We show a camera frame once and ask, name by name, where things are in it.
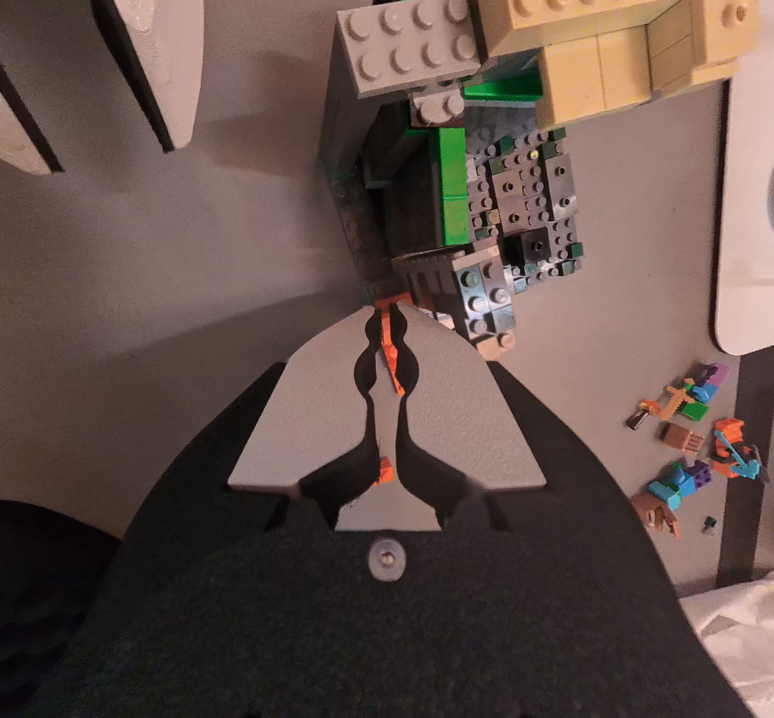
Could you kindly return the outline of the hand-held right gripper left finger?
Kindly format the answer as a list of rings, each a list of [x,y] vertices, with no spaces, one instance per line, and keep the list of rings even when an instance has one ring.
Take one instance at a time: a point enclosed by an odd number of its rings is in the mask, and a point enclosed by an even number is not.
[[[321,331],[286,362],[228,478],[236,491],[289,494],[359,447],[375,471],[371,390],[381,347],[381,313],[363,307]]]

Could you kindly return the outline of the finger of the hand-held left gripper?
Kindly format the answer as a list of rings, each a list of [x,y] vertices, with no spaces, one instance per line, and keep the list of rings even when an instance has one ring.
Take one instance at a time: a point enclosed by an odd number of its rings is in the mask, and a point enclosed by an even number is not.
[[[63,167],[1,66],[1,160],[38,176],[63,172]]]
[[[187,146],[197,116],[204,0],[92,0],[102,35],[164,152]]]

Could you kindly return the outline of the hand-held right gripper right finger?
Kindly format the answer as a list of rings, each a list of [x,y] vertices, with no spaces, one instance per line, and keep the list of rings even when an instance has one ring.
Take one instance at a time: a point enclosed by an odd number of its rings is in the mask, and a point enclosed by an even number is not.
[[[395,436],[409,491],[521,491],[547,480],[486,360],[407,302],[390,309],[404,394]]]

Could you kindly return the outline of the brick building model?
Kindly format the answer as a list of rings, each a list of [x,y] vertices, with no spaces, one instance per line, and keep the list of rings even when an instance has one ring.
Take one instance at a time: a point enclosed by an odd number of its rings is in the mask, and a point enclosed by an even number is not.
[[[337,13],[320,158],[373,303],[487,360],[581,266],[566,126],[729,80],[759,0],[372,0]]]

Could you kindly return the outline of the small brick torch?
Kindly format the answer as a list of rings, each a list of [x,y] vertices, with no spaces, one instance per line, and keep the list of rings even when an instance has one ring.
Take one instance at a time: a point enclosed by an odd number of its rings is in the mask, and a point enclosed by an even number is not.
[[[624,421],[624,424],[630,430],[636,431],[649,417],[659,417],[660,412],[661,408],[658,401],[642,399],[637,404],[634,413]]]

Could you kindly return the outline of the pile of small brick figures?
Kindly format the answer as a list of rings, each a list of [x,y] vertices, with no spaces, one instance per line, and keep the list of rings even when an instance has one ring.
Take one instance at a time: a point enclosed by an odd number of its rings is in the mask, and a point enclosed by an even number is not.
[[[729,375],[730,367],[726,364],[699,362],[692,366],[687,376],[667,384],[663,394],[654,399],[660,404],[660,416],[649,417],[641,426],[650,419],[657,420],[657,437],[680,457],[630,498],[635,513],[647,529],[667,530],[673,538],[679,539],[677,509],[684,500],[708,488],[716,476],[729,481],[743,479],[770,483],[759,447],[744,437],[743,420],[735,417],[715,420],[708,433],[676,421],[682,418],[701,423]]]

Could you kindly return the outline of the black mesh office chair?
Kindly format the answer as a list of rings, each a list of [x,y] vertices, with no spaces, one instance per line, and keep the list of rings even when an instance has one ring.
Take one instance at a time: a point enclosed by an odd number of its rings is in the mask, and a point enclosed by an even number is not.
[[[94,602],[120,540],[1,501],[1,716],[22,716]]]

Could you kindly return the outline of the crumpled white paper bag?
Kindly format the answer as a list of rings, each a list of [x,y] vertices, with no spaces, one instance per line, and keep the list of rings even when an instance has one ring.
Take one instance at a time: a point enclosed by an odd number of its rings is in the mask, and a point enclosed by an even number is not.
[[[773,716],[773,572],[680,599],[694,632],[750,711]]]

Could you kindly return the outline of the white book stand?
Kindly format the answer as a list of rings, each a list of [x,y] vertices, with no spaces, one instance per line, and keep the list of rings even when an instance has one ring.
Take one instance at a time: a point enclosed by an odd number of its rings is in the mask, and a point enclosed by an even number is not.
[[[759,0],[759,46],[731,80],[714,333],[721,350],[773,345],[773,0]]]

